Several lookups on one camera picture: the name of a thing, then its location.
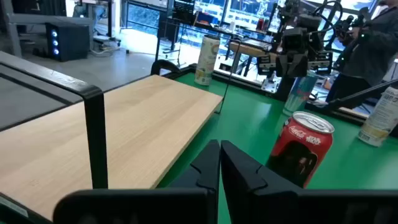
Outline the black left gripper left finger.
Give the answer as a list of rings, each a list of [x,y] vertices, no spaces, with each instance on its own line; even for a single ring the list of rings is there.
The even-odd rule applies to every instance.
[[[68,194],[54,223],[216,223],[220,145],[211,140],[185,171],[159,189],[93,189]]]

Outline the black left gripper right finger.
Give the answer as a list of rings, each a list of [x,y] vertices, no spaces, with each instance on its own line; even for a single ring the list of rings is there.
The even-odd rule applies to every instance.
[[[227,140],[221,174],[231,223],[397,224],[395,190],[302,189]]]

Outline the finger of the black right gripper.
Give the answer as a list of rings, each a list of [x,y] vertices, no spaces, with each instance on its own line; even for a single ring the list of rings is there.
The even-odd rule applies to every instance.
[[[292,61],[289,63],[289,68],[287,70],[287,76],[296,77],[306,77],[308,70],[308,57],[305,54],[295,54],[292,57]]]
[[[284,77],[288,70],[288,58],[286,55],[279,55],[275,60],[276,75]]]

